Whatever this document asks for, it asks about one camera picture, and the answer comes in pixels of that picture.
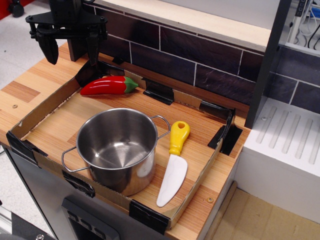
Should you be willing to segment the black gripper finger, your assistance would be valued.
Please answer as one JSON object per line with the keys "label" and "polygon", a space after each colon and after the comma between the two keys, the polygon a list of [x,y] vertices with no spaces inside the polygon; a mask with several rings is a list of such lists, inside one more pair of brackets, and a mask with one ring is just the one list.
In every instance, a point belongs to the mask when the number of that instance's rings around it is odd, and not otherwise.
{"label": "black gripper finger", "polygon": [[37,32],[37,41],[47,61],[55,65],[58,61],[59,48],[56,40],[43,33]]}
{"label": "black gripper finger", "polygon": [[86,38],[87,53],[90,64],[96,65],[99,57],[99,36],[97,34],[91,34]]}

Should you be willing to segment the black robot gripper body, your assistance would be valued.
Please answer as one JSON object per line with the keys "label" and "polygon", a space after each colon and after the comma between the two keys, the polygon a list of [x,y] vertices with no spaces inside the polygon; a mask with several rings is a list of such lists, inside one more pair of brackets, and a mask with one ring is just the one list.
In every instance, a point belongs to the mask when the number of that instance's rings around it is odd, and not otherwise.
{"label": "black robot gripper body", "polygon": [[36,41],[86,39],[106,40],[107,19],[84,9],[91,0],[50,0],[50,11],[26,17],[31,38]]}

